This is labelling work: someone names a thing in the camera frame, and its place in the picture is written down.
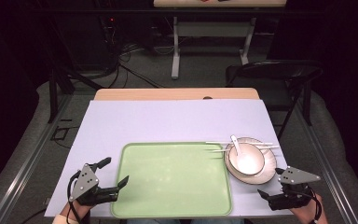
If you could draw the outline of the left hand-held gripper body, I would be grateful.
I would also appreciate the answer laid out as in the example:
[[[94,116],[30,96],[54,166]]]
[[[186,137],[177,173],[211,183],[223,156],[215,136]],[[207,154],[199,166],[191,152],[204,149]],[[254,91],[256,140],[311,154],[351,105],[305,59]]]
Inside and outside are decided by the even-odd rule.
[[[68,201],[77,201],[81,205],[94,206],[101,203],[115,202],[118,198],[118,188],[102,189],[99,187],[99,178],[96,175],[103,165],[85,164],[76,176],[77,181],[70,191]]]

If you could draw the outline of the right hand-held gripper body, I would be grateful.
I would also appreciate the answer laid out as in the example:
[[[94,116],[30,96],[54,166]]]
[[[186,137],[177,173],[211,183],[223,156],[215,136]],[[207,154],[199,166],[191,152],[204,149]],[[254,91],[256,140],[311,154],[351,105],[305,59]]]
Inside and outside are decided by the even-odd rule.
[[[307,205],[313,197],[309,183],[320,180],[318,175],[288,166],[278,178],[282,185],[282,193],[269,196],[269,207],[275,211]]]

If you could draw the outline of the person's left hand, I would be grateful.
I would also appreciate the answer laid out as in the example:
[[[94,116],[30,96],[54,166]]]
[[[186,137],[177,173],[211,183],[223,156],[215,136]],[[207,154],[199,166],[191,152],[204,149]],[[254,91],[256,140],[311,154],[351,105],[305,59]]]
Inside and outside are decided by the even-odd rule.
[[[76,220],[77,217],[82,219],[91,209],[91,206],[81,205],[77,201],[73,201],[72,204],[67,204],[61,211],[61,215],[68,217],[72,220]]]

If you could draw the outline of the person's right hand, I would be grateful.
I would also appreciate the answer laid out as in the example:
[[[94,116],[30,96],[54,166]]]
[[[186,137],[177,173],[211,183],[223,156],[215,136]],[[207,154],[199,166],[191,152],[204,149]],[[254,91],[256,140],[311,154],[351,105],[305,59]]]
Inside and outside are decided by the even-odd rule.
[[[305,206],[292,208],[291,212],[295,215],[301,224],[310,224],[315,218],[317,212],[317,203],[314,200],[310,200],[310,202]],[[317,224],[328,224],[324,209],[322,209],[322,213],[318,219]]]

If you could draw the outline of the beige round plate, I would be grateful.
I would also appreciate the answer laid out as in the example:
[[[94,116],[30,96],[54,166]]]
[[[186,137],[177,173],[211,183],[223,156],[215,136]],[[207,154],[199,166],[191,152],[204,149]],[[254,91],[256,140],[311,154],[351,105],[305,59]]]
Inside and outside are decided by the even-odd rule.
[[[229,143],[225,148],[225,164],[229,172],[243,183],[251,185],[261,185],[269,182],[275,176],[275,169],[277,168],[277,160],[275,158],[273,149],[276,147],[272,143],[263,143],[262,141],[252,137],[240,137],[238,139],[240,144],[248,144],[257,147],[264,156],[265,165],[263,169],[255,175],[245,175],[238,171],[231,163],[229,157],[236,156],[236,150],[232,143]]]

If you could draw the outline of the white ceramic bowl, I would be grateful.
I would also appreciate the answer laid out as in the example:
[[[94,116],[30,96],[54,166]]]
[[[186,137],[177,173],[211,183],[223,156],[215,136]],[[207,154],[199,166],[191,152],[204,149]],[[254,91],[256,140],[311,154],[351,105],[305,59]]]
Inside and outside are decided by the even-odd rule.
[[[265,166],[263,153],[256,146],[246,143],[233,146],[228,152],[228,161],[243,175],[257,175]]]

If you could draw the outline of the light green plastic tray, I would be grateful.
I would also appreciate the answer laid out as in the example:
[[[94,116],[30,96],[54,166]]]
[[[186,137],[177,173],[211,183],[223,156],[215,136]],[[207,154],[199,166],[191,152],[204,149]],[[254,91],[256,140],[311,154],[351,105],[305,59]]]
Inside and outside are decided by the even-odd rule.
[[[128,184],[111,205],[117,218],[224,217],[232,199],[223,152],[205,143],[131,143],[117,181]]]

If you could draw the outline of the white ceramic spoon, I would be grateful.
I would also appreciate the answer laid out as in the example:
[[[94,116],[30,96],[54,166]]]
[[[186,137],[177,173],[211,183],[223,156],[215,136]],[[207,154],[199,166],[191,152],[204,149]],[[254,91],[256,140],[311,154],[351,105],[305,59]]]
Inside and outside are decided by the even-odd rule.
[[[236,149],[237,156],[241,156],[241,155],[242,155],[241,146],[240,146],[240,144],[239,144],[239,142],[238,142],[237,137],[236,137],[234,134],[232,134],[232,135],[230,136],[230,139],[231,139],[231,141],[232,141],[232,143],[233,143],[233,146],[234,146],[235,149]]]

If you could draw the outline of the white chopstick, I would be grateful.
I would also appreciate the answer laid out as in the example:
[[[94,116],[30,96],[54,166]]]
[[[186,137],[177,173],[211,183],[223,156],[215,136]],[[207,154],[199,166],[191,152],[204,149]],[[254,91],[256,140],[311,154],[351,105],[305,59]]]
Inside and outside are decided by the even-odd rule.
[[[230,142],[218,142],[218,141],[207,141],[205,142],[206,144],[219,144],[219,145],[230,145],[233,144],[232,141]],[[262,147],[272,147],[273,143],[264,143],[264,142],[250,142],[250,141],[244,141],[244,142],[239,142],[242,144],[250,144],[250,145],[254,145],[254,146],[262,146]]]
[[[262,150],[262,149],[273,149],[273,148],[280,148],[280,146],[254,146],[254,145],[246,145],[246,147],[254,147],[254,148],[257,148],[259,150]],[[212,152],[226,152],[226,151],[230,151],[230,149],[206,149],[206,150],[210,150]]]

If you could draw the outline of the pale lavender table sheet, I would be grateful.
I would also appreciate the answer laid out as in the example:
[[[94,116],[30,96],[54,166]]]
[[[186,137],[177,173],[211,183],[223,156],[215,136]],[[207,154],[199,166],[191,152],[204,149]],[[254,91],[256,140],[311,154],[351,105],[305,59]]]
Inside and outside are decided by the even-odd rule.
[[[53,217],[67,201],[69,178],[85,163],[106,157],[111,163],[97,176],[103,188],[114,186],[124,146],[131,143],[226,142],[234,134],[278,143],[269,114],[260,100],[92,101],[67,157],[46,212]],[[259,188],[228,175],[232,210],[224,217],[271,217],[273,211]],[[95,217],[114,218],[111,203],[92,210]]]

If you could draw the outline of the black metal stand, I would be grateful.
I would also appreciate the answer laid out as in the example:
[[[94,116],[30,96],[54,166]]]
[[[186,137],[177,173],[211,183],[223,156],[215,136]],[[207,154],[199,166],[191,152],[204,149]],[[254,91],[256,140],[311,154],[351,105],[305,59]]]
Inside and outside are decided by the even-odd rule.
[[[74,84],[70,81],[71,78],[77,79],[80,82],[86,84],[92,89],[98,91],[102,88],[101,85],[91,81],[87,77],[80,75],[78,72],[71,70],[65,66],[53,68],[48,78],[49,88],[49,105],[50,113],[48,122],[51,123],[56,119],[59,112],[58,103],[58,89],[66,95],[71,95],[75,92]]]

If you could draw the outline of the light wooden table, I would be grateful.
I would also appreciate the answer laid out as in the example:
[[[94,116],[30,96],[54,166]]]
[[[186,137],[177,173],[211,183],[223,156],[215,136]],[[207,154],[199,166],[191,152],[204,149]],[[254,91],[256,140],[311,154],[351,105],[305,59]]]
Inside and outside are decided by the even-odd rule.
[[[253,88],[100,89],[97,101],[259,99]]]

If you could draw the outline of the black folding chair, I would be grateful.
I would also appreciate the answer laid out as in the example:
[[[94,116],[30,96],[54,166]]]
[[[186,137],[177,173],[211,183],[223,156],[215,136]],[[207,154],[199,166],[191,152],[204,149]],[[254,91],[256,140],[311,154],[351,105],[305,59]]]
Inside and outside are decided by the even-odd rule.
[[[311,82],[323,73],[320,62],[310,60],[264,60],[226,69],[228,88],[253,88],[268,112],[286,112],[277,137],[281,138],[299,98],[303,118],[310,122]]]

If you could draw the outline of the black power strip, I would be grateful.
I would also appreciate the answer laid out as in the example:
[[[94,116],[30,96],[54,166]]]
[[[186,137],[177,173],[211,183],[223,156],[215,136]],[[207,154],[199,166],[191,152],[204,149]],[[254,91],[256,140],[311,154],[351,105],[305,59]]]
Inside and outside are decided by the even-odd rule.
[[[107,44],[108,50],[111,53],[118,53],[116,40],[116,20],[113,17],[101,16],[100,22],[103,28],[103,35]]]

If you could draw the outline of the white-framed background table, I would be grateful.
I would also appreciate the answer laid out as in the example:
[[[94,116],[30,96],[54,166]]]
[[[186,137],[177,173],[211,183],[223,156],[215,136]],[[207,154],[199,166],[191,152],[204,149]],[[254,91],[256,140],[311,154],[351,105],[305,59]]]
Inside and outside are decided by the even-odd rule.
[[[283,8],[287,0],[154,0],[158,9],[265,9]],[[173,17],[173,56],[172,79],[179,78],[180,71],[180,37],[244,37],[240,49],[241,63],[246,64],[250,43],[255,30],[256,17],[234,21],[228,16],[222,19],[180,19]]]

